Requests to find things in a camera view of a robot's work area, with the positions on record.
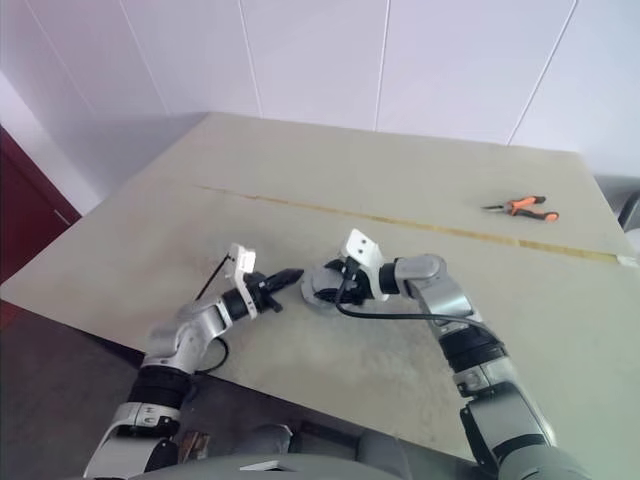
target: wire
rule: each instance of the wire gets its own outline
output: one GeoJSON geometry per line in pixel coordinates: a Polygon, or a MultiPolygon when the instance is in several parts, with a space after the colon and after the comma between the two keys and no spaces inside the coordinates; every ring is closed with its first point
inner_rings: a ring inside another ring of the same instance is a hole
{"type": "Polygon", "coordinates": [[[209,288],[209,285],[211,285],[211,282],[213,282],[213,279],[216,278],[216,275],[218,275],[218,272],[220,271],[220,269],[222,268],[222,266],[225,264],[227,260],[229,260],[229,254],[225,255],[222,261],[218,264],[216,269],[213,271],[213,273],[207,280],[207,283],[205,283],[204,287],[202,287],[202,290],[200,290],[200,293],[196,295],[196,298],[195,298],[196,300],[200,300],[202,298],[202,295],[204,295],[204,292],[207,291],[207,288],[209,288]]]}
{"type": "Polygon", "coordinates": [[[222,337],[216,337],[214,338],[214,340],[218,340],[218,342],[220,342],[220,345],[222,345],[222,348],[224,349],[224,354],[222,355],[222,359],[213,367],[205,368],[202,370],[196,370],[196,373],[200,375],[206,375],[208,373],[213,372],[214,370],[219,369],[222,365],[226,363],[227,359],[229,358],[229,344],[226,342],[226,340],[222,337]]]}
{"type": "MultiPolygon", "coordinates": [[[[227,260],[229,260],[229,254],[224,256],[222,261],[218,264],[218,266],[215,268],[213,273],[209,276],[209,279],[204,284],[204,287],[202,287],[202,290],[200,290],[198,295],[196,295],[196,298],[195,298],[196,301],[198,301],[198,300],[200,300],[202,298],[204,293],[207,291],[207,288],[209,288],[209,285],[211,285],[211,282],[213,282],[213,279],[216,278],[216,275],[218,275],[218,273],[220,272],[220,269],[223,267],[223,265],[225,264],[225,262],[227,260]]],[[[214,340],[217,340],[220,343],[220,345],[222,345],[222,348],[224,349],[224,354],[222,355],[222,360],[220,360],[213,367],[205,368],[203,370],[196,370],[195,373],[200,374],[200,375],[206,375],[208,373],[211,373],[214,370],[217,370],[220,367],[222,367],[222,365],[224,365],[225,362],[227,361],[227,358],[229,358],[229,344],[222,337],[216,337],[216,338],[214,338],[214,340]]]]}
{"type": "Polygon", "coordinates": [[[342,299],[342,295],[344,294],[344,291],[347,287],[349,277],[350,275],[348,275],[348,273],[345,273],[345,278],[342,280],[342,284],[340,285],[340,288],[338,289],[334,300],[336,308],[343,315],[355,318],[371,318],[380,320],[427,320],[431,322],[436,320],[443,320],[447,322],[464,323],[482,330],[497,343],[499,343],[500,345],[504,345],[500,338],[493,332],[493,330],[487,327],[483,322],[479,322],[468,317],[457,317],[455,315],[441,315],[436,313],[369,313],[347,310],[343,308],[342,305],[340,305],[340,300],[342,299]]]}

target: white tile wall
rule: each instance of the white tile wall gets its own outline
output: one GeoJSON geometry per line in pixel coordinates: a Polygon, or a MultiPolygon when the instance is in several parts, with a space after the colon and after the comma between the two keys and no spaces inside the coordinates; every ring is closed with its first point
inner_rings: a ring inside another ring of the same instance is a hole
{"type": "Polygon", "coordinates": [[[209,110],[513,139],[640,176],[640,4],[581,0],[551,58],[575,4],[3,0],[0,67],[103,197],[209,110]]]}
{"type": "Polygon", "coordinates": [[[639,138],[640,2],[583,0],[513,143],[577,150],[595,172],[640,177],[639,138]]]}
{"type": "Polygon", "coordinates": [[[265,117],[371,129],[386,0],[241,0],[265,117]]]}
{"type": "Polygon", "coordinates": [[[165,107],[118,0],[25,0],[98,118],[165,107]]]}
{"type": "Polygon", "coordinates": [[[125,0],[169,111],[258,115],[237,0],[125,0]]]}
{"type": "Polygon", "coordinates": [[[571,5],[392,2],[379,130],[504,143],[571,5]]]}

